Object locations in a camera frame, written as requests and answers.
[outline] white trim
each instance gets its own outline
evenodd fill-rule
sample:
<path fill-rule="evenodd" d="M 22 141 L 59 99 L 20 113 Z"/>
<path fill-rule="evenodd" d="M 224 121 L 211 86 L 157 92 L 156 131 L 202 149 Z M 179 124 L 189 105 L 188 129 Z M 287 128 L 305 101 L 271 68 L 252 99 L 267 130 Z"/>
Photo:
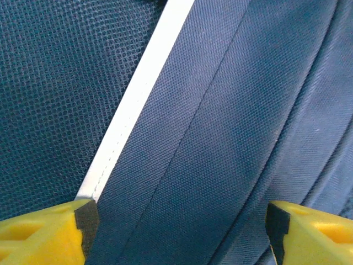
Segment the white trim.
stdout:
<path fill-rule="evenodd" d="M 169 0 L 77 193 L 98 201 L 194 0 Z"/>

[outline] navy blue fabric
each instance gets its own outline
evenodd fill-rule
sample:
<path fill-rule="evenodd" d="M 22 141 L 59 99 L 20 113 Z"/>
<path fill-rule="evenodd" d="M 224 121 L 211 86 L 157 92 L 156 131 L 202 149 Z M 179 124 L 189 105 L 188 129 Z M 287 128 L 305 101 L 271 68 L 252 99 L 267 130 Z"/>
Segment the navy blue fabric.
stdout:
<path fill-rule="evenodd" d="M 88 264 L 268 262 L 270 199 L 352 188 L 352 1 L 196 1 L 99 201 Z"/>
<path fill-rule="evenodd" d="M 0 220 L 73 200 L 165 1 L 0 1 Z"/>

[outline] white piping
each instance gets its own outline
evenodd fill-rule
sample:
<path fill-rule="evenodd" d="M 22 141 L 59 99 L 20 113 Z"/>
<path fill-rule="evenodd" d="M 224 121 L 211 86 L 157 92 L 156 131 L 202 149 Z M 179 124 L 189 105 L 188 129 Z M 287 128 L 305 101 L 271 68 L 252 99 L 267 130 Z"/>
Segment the white piping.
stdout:
<path fill-rule="evenodd" d="M 104 135 L 76 199 L 98 201 L 194 0 L 169 0 Z"/>

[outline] dark blue padding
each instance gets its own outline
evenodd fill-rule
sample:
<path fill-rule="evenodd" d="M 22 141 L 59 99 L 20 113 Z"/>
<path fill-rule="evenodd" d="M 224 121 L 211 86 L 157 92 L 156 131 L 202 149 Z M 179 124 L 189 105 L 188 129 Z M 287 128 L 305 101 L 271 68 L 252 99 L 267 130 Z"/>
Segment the dark blue padding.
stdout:
<path fill-rule="evenodd" d="M 0 220 L 75 198 L 165 0 L 0 3 Z"/>
<path fill-rule="evenodd" d="M 266 263 L 270 199 L 339 213 L 352 26 L 352 1 L 196 1 L 100 198 L 88 264 Z"/>

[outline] black rubber pad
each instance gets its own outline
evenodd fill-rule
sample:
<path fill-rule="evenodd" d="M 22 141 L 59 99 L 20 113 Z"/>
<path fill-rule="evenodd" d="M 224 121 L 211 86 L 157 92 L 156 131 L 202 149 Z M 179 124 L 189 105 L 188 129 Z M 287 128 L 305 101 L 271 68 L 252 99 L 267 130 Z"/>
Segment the black rubber pad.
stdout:
<path fill-rule="evenodd" d="M 283 238 L 288 234 L 290 217 L 291 215 L 286 211 L 276 205 L 269 204 L 266 216 L 266 233 L 270 239 L 277 265 L 283 264 L 285 256 Z"/>
<path fill-rule="evenodd" d="M 82 251 L 85 259 L 89 255 L 99 225 L 97 205 L 94 200 L 78 208 L 75 212 L 76 227 L 82 231 Z"/>

